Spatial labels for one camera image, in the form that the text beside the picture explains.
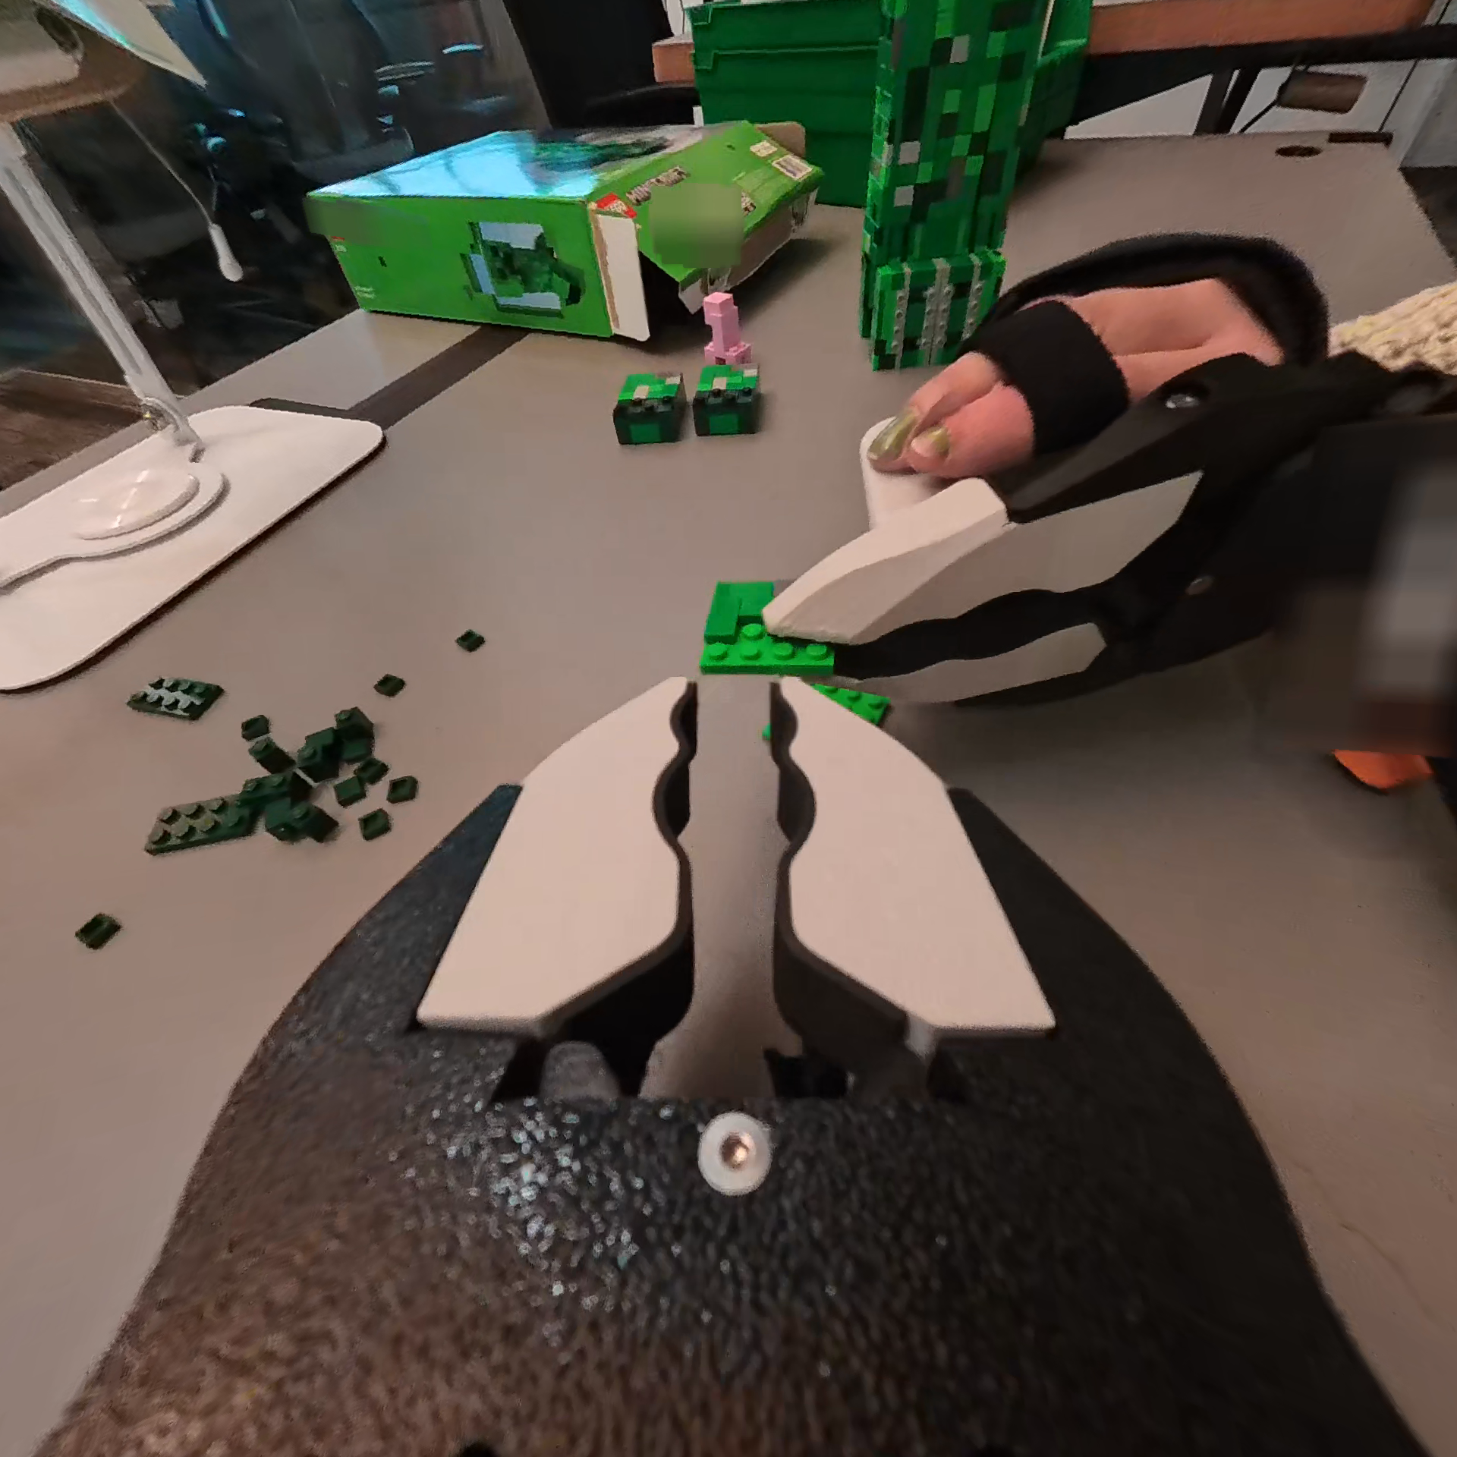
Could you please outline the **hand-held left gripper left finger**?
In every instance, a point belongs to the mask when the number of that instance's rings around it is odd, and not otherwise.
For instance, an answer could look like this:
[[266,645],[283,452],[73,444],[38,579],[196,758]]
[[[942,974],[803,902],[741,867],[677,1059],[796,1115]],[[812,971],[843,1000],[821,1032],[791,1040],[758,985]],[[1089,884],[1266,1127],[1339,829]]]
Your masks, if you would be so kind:
[[671,676],[529,771],[415,1013],[427,1028],[543,1039],[685,928],[663,792],[692,759],[697,686]]

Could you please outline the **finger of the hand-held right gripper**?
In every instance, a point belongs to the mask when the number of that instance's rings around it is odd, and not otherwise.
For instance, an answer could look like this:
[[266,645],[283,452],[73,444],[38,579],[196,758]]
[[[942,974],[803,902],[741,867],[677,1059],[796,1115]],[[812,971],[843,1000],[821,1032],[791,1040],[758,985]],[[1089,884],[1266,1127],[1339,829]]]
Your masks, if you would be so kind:
[[902,506],[779,591],[762,615],[777,636],[861,645],[951,621],[1006,595],[1105,582],[1164,536],[1202,475],[1015,522],[991,482],[965,478]]
[[904,704],[952,704],[1070,678],[1105,650],[1083,614],[1010,619],[965,614],[906,624],[866,643],[838,643],[838,680]]

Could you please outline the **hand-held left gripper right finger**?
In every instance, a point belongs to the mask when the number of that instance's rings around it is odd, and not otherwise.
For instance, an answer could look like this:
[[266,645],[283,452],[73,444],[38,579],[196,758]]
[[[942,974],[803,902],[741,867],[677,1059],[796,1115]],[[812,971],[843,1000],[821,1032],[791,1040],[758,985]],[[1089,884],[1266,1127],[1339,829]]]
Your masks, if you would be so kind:
[[952,792],[899,738],[807,683],[770,688],[777,820],[774,993],[833,1063],[1048,1035],[1051,1004]]

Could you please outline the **bright green long lego plate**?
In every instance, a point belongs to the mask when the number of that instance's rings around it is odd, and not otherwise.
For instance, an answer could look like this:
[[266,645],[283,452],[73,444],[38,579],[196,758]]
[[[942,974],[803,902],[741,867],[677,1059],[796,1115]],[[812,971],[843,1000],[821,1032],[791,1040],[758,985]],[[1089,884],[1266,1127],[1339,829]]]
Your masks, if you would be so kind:
[[777,636],[753,619],[739,622],[734,634],[706,634],[699,673],[828,680],[835,674],[835,650],[828,643]]

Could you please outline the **small green black lego block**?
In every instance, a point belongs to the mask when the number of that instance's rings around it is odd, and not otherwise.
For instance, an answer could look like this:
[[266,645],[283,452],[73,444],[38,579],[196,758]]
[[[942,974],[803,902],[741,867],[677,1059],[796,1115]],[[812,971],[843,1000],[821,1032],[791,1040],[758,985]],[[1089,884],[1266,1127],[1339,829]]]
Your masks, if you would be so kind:
[[710,362],[701,369],[692,399],[696,435],[743,437],[760,430],[760,366]]
[[682,372],[630,372],[613,404],[621,445],[675,444],[687,418]]

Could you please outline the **pile of dark green lego pieces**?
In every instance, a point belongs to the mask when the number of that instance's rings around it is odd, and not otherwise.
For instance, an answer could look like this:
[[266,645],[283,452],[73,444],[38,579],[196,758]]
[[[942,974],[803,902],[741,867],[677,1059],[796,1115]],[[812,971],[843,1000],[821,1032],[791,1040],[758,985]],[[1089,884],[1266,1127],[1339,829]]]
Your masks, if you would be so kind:
[[[132,693],[127,704],[142,714],[194,723],[221,695],[217,683],[163,676]],[[338,808],[352,808],[389,777],[389,764],[375,754],[375,723],[358,706],[337,711],[328,726],[304,738],[297,754],[273,737],[267,716],[245,719],[241,733],[250,759],[264,773],[248,777],[231,794],[158,810],[146,853],[162,856],[231,844],[259,830],[281,844],[326,843],[340,822],[318,799],[319,792],[328,789]],[[75,938],[87,950],[101,950],[120,929],[116,915],[96,912]]]

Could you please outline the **tall green lego creeper figure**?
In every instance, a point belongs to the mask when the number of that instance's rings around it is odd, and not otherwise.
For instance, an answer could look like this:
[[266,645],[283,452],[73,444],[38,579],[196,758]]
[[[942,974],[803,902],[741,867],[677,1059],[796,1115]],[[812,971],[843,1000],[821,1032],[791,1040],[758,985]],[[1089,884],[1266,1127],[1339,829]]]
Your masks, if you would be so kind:
[[862,230],[874,371],[939,367],[1006,275],[1015,183],[1069,121],[1089,1],[885,1]]

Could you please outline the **green lego set box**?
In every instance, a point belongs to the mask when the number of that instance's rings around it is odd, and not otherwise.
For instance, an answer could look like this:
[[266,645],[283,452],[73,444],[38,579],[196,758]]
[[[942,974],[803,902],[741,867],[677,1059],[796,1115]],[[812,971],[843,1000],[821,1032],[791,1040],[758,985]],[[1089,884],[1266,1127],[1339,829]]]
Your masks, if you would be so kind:
[[304,208],[364,310],[645,341],[774,258],[822,180],[753,121],[496,131]]

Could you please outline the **person's right hand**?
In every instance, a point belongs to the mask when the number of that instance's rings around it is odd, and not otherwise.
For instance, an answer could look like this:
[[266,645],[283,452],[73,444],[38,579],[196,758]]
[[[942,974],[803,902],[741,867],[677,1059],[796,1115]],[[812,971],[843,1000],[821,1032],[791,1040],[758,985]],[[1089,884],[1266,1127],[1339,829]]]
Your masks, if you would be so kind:
[[[1063,300],[1110,352],[1129,402],[1197,366],[1249,355],[1284,360],[1263,320],[1218,279],[1121,286]],[[991,357],[959,357],[914,392],[867,447],[880,471],[985,477],[1036,452],[1032,405]]]

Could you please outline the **orange brick separator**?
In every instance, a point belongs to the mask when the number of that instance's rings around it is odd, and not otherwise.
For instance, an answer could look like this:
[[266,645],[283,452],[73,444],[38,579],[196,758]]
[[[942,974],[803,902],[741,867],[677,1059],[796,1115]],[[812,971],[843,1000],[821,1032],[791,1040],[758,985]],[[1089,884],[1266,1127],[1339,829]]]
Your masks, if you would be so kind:
[[1332,754],[1341,773],[1379,794],[1390,794],[1433,778],[1428,756],[1414,752],[1341,751]]

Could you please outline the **wooden table black legs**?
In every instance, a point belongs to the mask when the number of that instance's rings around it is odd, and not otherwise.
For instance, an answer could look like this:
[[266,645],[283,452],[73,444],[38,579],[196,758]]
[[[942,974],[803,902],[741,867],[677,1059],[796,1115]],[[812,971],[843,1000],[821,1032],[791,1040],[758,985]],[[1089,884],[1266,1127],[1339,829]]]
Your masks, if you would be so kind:
[[1381,71],[1372,126],[1417,124],[1454,69],[1454,3],[1095,3],[1069,131],[1230,133],[1296,69]]

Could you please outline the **stack of green plastic bins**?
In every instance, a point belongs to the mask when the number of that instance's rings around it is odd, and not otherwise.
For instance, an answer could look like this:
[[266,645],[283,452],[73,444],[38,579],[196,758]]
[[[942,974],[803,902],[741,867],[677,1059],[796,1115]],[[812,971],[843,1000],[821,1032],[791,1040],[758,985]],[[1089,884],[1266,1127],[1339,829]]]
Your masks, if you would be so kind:
[[[1095,5],[1058,1],[1031,41],[1031,97],[1017,135],[1018,173],[1060,135],[1081,88]],[[706,121],[796,121],[822,170],[821,201],[866,196],[881,3],[685,3],[684,36]]]

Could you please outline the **white rounded base board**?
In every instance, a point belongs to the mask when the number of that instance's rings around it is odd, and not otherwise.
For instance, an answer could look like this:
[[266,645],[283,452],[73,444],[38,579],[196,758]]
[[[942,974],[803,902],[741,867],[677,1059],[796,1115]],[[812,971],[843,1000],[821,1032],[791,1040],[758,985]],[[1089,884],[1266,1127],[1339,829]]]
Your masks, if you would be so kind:
[[[385,442],[384,430],[368,421],[260,405],[207,409],[191,425],[205,442],[205,470],[226,480],[222,496],[181,530],[139,549],[75,560],[4,589],[5,692],[51,683],[94,660]],[[56,504],[64,485],[90,485],[103,468],[139,464],[144,452],[156,452],[153,437],[5,515],[2,567],[11,516]]]

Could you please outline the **clear stem desk lamp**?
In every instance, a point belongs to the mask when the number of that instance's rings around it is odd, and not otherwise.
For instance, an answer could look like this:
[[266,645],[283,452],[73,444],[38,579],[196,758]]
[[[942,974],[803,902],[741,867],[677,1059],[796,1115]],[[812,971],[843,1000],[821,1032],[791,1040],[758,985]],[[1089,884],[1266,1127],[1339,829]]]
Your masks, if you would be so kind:
[[18,121],[116,100],[142,65],[198,88],[207,76],[158,19],[158,3],[4,3],[2,31],[4,196],[156,430],[156,452],[144,452],[139,464],[106,466],[90,485],[64,485],[56,504],[9,518],[4,589],[12,589],[59,565],[129,553],[181,530],[222,496],[226,480],[205,470],[201,435],[16,130]]

